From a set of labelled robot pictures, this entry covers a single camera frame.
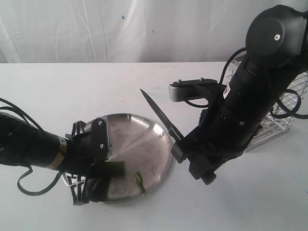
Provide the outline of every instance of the metal rack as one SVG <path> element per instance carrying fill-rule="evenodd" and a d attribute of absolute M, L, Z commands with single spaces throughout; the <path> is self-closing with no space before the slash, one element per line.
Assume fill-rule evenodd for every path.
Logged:
<path fill-rule="evenodd" d="M 237 67 L 240 62 L 235 59 L 229 66 L 229 75 L 227 76 L 229 80 L 232 79 Z M 296 77 L 296 79 L 289 85 L 289 89 L 297 91 L 301 99 L 304 98 L 304 94 L 307 92 L 306 87 L 308 86 L 308 74 L 302 73 Z M 281 96 L 282 103 L 290 110 L 292 110 L 297 102 L 297 97 L 294 94 L 285 93 Z M 275 114 L 284 114 L 285 112 L 275 104 L 273 107 Z M 290 130 L 291 124 L 293 122 L 292 117 L 285 119 L 275 119 L 270 113 L 263 119 L 261 126 L 263 127 L 260 132 L 253 138 L 247 147 L 246 151 L 249 151 L 253 148 L 260 146 L 263 143 L 269 142 L 272 139 L 275 139 L 283 134 L 287 133 Z"/>

